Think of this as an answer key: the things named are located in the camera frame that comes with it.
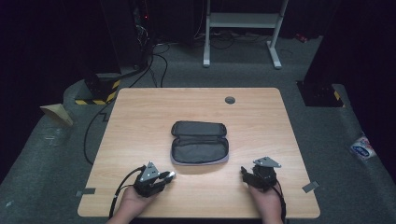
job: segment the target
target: power cord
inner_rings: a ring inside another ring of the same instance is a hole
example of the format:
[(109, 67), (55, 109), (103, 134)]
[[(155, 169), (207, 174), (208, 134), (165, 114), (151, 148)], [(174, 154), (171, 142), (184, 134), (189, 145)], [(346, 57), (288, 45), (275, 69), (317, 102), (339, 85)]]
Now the power cord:
[[(150, 67), (152, 66), (152, 62), (153, 62), (153, 60), (151, 60), (149, 66), (146, 68), (146, 71), (145, 71), (145, 72), (144, 72), (144, 73), (143, 73), (132, 85), (130, 85), (129, 88), (132, 88), (132, 86), (133, 86), (134, 84), (136, 84), (136, 82), (139, 81), (139, 80), (150, 70)], [(93, 124), (93, 121), (94, 121), (99, 115), (104, 115), (104, 118), (103, 118), (103, 121), (104, 121), (104, 122), (107, 122), (107, 121), (108, 121), (107, 113), (104, 113), (103, 111), (104, 111), (106, 108), (108, 108), (111, 104), (113, 104), (113, 103), (116, 101), (116, 98), (117, 98), (117, 97), (115, 97), (110, 103), (108, 103), (108, 104), (105, 105), (101, 110), (99, 110), (99, 112), (97, 112), (97, 113), (95, 114), (95, 116), (93, 116), (93, 118), (91, 119), (91, 121), (90, 121), (90, 123), (88, 124), (88, 127), (87, 127), (87, 129), (86, 129), (86, 131), (85, 131), (84, 143), (83, 143), (83, 152), (84, 152), (84, 158), (85, 158), (85, 160), (86, 160), (87, 163), (89, 163), (90, 165), (93, 165), (93, 161), (90, 160), (90, 158), (88, 157), (88, 154), (87, 154), (87, 139), (88, 139), (88, 132), (89, 132), (89, 130), (90, 130), (92, 124)]]
[(166, 59), (159, 54), (153, 54), (153, 56), (160, 57), (165, 62), (165, 69), (163, 70), (163, 77), (161, 78), (161, 85), (160, 85), (160, 87), (162, 88), (163, 87), (163, 79), (165, 78), (166, 71), (168, 70), (168, 61), (166, 61)]
[(159, 47), (159, 46), (166, 46), (167, 48), (166, 48), (165, 50), (163, 50), (163, 51), (155, 52), (154, 54), (162, 54), (162, 53), (165, 53), (166, 51), (168, 51), (168, 50), (171, 48), (171, 44), (172, 44), (172, 43), (157, 44), (154, 48), (157, 48), (157, 47)]
[(154, 82), (154, 86), (155, 86), (155, 88), (157, 88), (158, 87), (157, 86), (157, 79), (155, 78), (154, 71), (152, 71), (152, 69), (150, 69), (149, 71), (151, 73), (151, 78), (152, 78), (152, 81)]
[(201, 30), (202, 23), (203, 23), (203, 20), (204, 20), (204, 14), (205, 14), (205, 4), (204, 4), (204, 0), (202, 0), (201, 20), (200, 20), (200, 22), (199, 22), (199, 27), (198, 27), (198, 29), (197, 29), (197, 32), (196, 32), (195, 35), (194, 35), (194, 38), (197, 37), (197, 35), (199, 34), (199, 32), (200, 32), (200, 30)]
[(121, 190), (124, 189), (124, 188), (126, 188), (126, 187), (128, 187), (128, 186), (130, 186), (130, 185), (128, 185), (128, 186), (123, 186), (123, 184), (125, 183), (125, 181), (126, 181), (126, 180), (129, 178), (129, 176), (131, 176), (132, 174), (136, 173), (137, 171), (143, 171), (144, 169), (145, 169), (145, 166), (141, 166), (141, 167), (139, 167), (139, 168), (136, 168), (136, 169), (132, 170), (132, 172), (129, 173), (127, 176), (125, 176), (125, 178), (121, 181), (119, 187), (118, 187), (117, 190), (116, 190), (116, 193), (114, 194), (113, 201), (111, 202), (110, 211), (109, 211), (109, 213), (108, 213), (108, 219), (111, 219), (111, 218), (113, 217), (114, 208), (116, 207), (116, 202), (117, 202), (117, 199), (118, 199), (118, 197), (119, 197), (119, 195), (120, 195)]
[[(246, 37), (253, 37), (250, 40), (245, 40), (242, 38)], [(231, 41), (230, 44), (226, 47), (217, 47), (214, 45), (212, 42), (210, 43), (210, 46), (214, 49), (227, 49), (230, 48), (235, 42), (237, 43), (259, 43), (265, 40), (268, 40), (270, 36), (269, 35), (257, 35), (257, 36), (247, 36), (247, 35), (235, 35), (232, 33), (223, 33), (223, 34), (218, 34), (218, 35), (213, 35), (213, 38), (221, 41), (221, 42), (226, 42), (226, 41)]]

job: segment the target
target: wire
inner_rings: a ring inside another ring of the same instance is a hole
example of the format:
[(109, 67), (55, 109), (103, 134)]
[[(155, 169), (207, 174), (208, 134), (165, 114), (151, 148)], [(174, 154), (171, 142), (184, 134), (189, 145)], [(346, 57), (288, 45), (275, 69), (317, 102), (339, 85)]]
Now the wire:
[[(151, 62), (150, 62), (150, 64), (149, 64), (149, 66), (147, 67), (146, 71), (145, 71), (145, 72), (144, 72), (144, 73), (143, 73), (132, 85), (130, 85), (129, 88), (132, 88), (132, 86), (133, 86), (134, 84), (136, 84), (136, 82), (139, 81), (139, 80), (150, 70), (150, 67), (152, 66), (152, 62), (154, 61), (154, 60), (152, 60), (152, 59), (153, 59), (153, 58), (151, 57)], [(83, 142), (83, 152), (84, 152), (84, 158), (85, 158), (85, 160), (86, 160), (87, 163), (89, 163), (90, 165), (93, 165), (93, 161), (91, 161), (91, 160), (88, 158), (88, 154), (87, 154), (87, 138), (88, 138), (88, 131), (90, 130), (90, 128), (91, 128), (91, 126), (92, 126), (92, 124), (93, 124), (93, 121), (94, 121), (99, 115), (104, 115), (103, 121), (108, 121), (107, 113), (103, 113), (103, 111), (104, 111), (108, 106), (110, 106), (111, 104), (113, 104), (115, 101), (116, 101), (116, 97), (115, 97), (110, 103), (108, 103), (107, 105), (105, 105), (101, 110), (99, 110), (99, 112), (97, 112), (97, 113), (95, 114), (95, 116), (93, 116), (93, 118), (91, 119), (90, 123), (88, 124), (87, 130), (85, 131), (84, 142)]]
[(204, 20), (204, 13), (205, 13), (205, 8), (204, 8), (204, 0), (202, 0), (202, 13), (201, 13), (201, 21), (199, 23), (199, 27), (197, 32), (194, 35), (194, 38), (198, 35), (199, 31), (201, 30), (201, 26), (202, 26), (202, 21)]
[(152, 71), (152, 69), (149, 69), (149, 71), (151, 73), (151, 78), (152, 78), (152, 81), (154, 82), (154, 86), (155, 86), (155, 88), (157, 88), (158, 87), (157, 86), (157, 79), (155, 79), (154, 71)]
[[(148, 33), (148, 31), (143, 27), (143, 26), (141, 26), (141, 25), (136, 25), (136, 28), (137, 28), (137, 30), (141, 30), (140, 32), (139, 32), (139, 34), (138, 34), (138, 38), (137, 38), (137, 40), (139, 41), (139, 43), (140, 43), (140, 47), (143, 47), (143, 46), (145, 46), (146, 44), (147, 44), (147, 42), (148, 42), (148, 39), (149, 39), (149, 33)], [(145, 38), (145, 43), (142, 43), (141, 42), (141, 38), (143, 37), (143, 34), (142, 33), (144, 33), (145, 35), (146, 35), (146, 38)]]
[[(251, 40), (238, 39), (238, 38), (245, 38), (245, 37), (253, 37), (253, 38)], [(259, 42), (268, 40), (269, 37), (271, 37), (271, 36), (270, 35), (257, 35), (254, 37), (254, 36), (247, 36), (247, 35), (239, 35), (239, 36), (235, 37), (235, 41), (242, 42), (242, 43), (259, 43)]]
[(273, 189), (273, 190), (275, 191), (275, 193), (277, 194), (277, 196), (279, 197), (279, 199), (282, 199), (282, 198), (283, 198), (282, 187), (280, 186), (280, 183), (279, 183), (278, 180), (276, 180), (276, 183), (279, 185), (280, 193), (279, 193), (279, 191), (278, 191), (273, 185), (271, 185), (270, 183), (268, 183), (268, 182), (265, 180), (265, 178), (264, 178), (260, 173), (258, 173), (258, 175), (262, 178), (262, 181), (263, 181), (267, 186), (269, 186), (271, 189)]
[(205, 41), (204, 40), (199, 40), (193, 43), (192, 48), (193, 49), (198, 49), (200, 47), (203, 47), (205, 45)]
[(165, 53), (166, 51), (168, 51), (168, 50), (171, 48), (171, 46), (170, 46), (169, 43), (158, 44), (158, 45), (156, 45), (154, 48), (157, 48), (158, 46), (167, 46), (168, 48), (167, 48), (166, 50), (163, 50), (163, 51), (160, 51), (160, 52), (156, 52), (155, 54), (162, 54), (162, 53)]
[(223, 48), (216, 47), (215, 45), (213, 45), (212, 43), (210, 43), (210, 46), (211, 46), (212, 48), (214, 48), (214, 49), (227, 49), (227, 48), (230, 48), (230, 47), (233, 45), (234, 41), (235, 41), (235, 39), (233, 38), (232, 35), (230, 35), (230, 38), (228, 38), (228, 39), (223, 39), (223, 36), (216, 37), (216, 39), (219, 40), (219, 41), (229, 41), (229, 40), (231, 40), (231, 43), (230, 43), (228, 46), (223, 47)]
[(289, 54), (288, 57), (293, 56), (293, 52), (291, 50), (288, 50), (288, 49), (281, 49), (280, 50), (281, 54), (284, 54), (285, 52), (287, 52)]
[(136, 71), (121, 75), (119, 77), (101, 77), (100, 79), (103, 81), (118, 81), (118, 80), (124, 79), (126, 77), (133, 77), (135, 75), (138, 75), (139, 73), (143, 72), (146, 68), (147, 68), (146, 66), (142, 66)]
[(163, 79), (165, 78), (166, 70), (168, 69), (168, 61), (166, 61), (166, 59), (161, 55), (153, 54), (153, 56), (160, 57), (165, 62), (165, 69), (163, 70), (163, 77), (161, 78), (161, 85), (160, 85), (160, 87), (162, 88), (163, 87)]
[(151, 68), (151, 66), (152, 66), (152, 62), (154, 62), (153, 59), (154, 59), (154, 58), (151, 57), (151, 62), (149, 63), (148, 68), (146, 69), (146, 71), (145, 71), (145, 72), (142, 74), (142, 76), (140, 76), (134, 83), (132, 83), (132, 84), (129, 86), (129, 88), (132, 88), (132, 86), (134, 86), (134, 84), (136, 84), (136, 82), (138, 82), (138, 81), (150, 70), (150, 68)]
[(117, 198), (119, 197), (119, 194), (121, 192), (122, 189), (126, 188), (127, 186), (123, 187), (123, 184), (125, 183), (125, 181), (129, 178), (129, 176), (131, 176), (132, 174), (136, 173), (137, 171), (142, 172), (144, 169), (146, 168), (145, 165), (136, 168), (134, 170), (132, 170), (131, 173), (129, 173), (127, 176), (125, 176), (125, 178), (121, 181), (119, 187), (116, 190), (116, 193), (114, 194), (114, 198), (113, 198), (113, 202), (111, 202), (111, 206), (110, 206), (110, 211), (108, 212), (108, 219), (111, 219), (113, 217), (113, 213), (114, 213), (114, 208), (116, 207), (116, 202), (117, 202)]
[(93, 165), (93, 162), (88, 158), (87, 155), (87, 138), (88, 138), (88, 131), (91, 128), (91, 125), (93, 124), (93, 121), (102, 113), (109, 105), (113, 104), (113, 102), (115, 102), (115, 99), (113, 99), (110, 103), (108, 103), (107, 105), (105, 105), (101, 110), (99, 110), (99, 112), (96, 113), (96, 115), (91, 119), (90, 124), (88, 124), (87, 130), (85, 131), (85, 135), (84, 135), (84, 144), (83, 144), (83, 150), (84, 150), (84, 157), (85, 160), (90, 164)]
[(120, 189), (125, 189), (125, 188), (128, 188), (128, 187), (132, 187), (133, 185), (125, 185), (125, 186), (122, 186), (122, 188), (120, 188)]

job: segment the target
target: hazard tape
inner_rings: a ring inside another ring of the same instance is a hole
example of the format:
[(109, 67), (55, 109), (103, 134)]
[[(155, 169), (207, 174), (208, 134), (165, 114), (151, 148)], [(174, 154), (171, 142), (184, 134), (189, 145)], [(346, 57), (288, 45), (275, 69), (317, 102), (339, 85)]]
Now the hazard tape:
[(103, 99), (76, 99), (75, 102), (77, 105), (106, 105), (114, 100), (117, 88), (120, 85), (120, 80), (113, 83), (111, 88), (111, 93), (107, 96), (105, 100)]
[(341, 100), (341, 96), (337, 91), (334, 91), (334, 96), (335, 96), (335, 100), (337, 101), (337, 104), (341, 105), (342, 107), (345, 107), (343, 101)]

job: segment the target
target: black equipment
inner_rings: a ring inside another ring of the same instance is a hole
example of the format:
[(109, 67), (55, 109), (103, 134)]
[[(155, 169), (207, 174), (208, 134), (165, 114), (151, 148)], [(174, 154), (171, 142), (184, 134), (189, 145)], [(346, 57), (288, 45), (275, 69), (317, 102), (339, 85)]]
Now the black equipment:
[[(262, 189), (263, 192), (273, 189), (280, 200), (280, 206), (282, 207), (281, 218), (285, 223), (286, 218), (286, 203), (283, 198), (282, 188), (276, 179), (276, 172), (274, 167), (280, 168), (281, 165), (276, 161), (271, 160), (269, 157), (263, 157), (253, 162), (255, 166), (252, 168), (253, 174), (248, 173), (247, 169), (241, 166), (242, 179), (248, 185)], [(275, 188), (276, 183), (279, 185), (280, 192)]]
[(61, 1), (59, 26), (84, 78), (76, 103), (108, 104), (119, 80), (148, 67), (154, 33), (146, 0)]
[[(132, 174), (140, 171), (141, 173), (136, 177), (136, 180), (133, 185), (123, 184)], [(133, 186), (134, 190), (141, 195), (142, 197), (148, 198), (151, 195), (159, 193), (163, 191), (166, 184), (169, 184), (173, 178), (176, 176), (175, 172), (163, 172), (160, 173), (155, 167), (154, 163), (150, 161), (148, 165), (143, 165), (139, 168), (134, 169), (131, 173), (129, 173), (125, 178), (121, 181), (119, 187), (114, 194), (113, 202), (111, 203), (110, 212), (108, 214), (108, 218), (113, 217), (114, 208), (116, 206), (117, 199), (120, 195), (122, 189)]]

